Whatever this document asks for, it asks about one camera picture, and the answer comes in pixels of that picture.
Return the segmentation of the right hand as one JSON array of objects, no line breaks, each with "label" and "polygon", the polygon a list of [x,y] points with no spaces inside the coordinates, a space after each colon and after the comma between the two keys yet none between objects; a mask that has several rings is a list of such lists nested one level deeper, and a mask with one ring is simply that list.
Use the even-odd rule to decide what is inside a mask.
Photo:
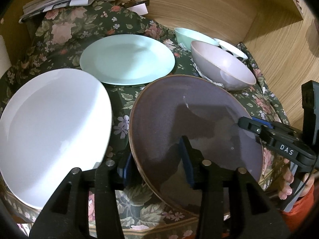
[{"label": "right hand", "polygon": [[[294,181],[294,175],[290,170],[290,161],[288,159],[284,159],[284,166],[282,168],[282,175],[279,179],[279,187],[278,187],[278,196],[281,200],[286,200],[289,195],[292,194],[292,188],[290,184]],[[305,187],[300,193],[299,197],[304,197],[309,193],[311,187],[313,186],[315,181],[315,177],[313,174],[309,175],[308,173],[304,176],[303,182]]]}]

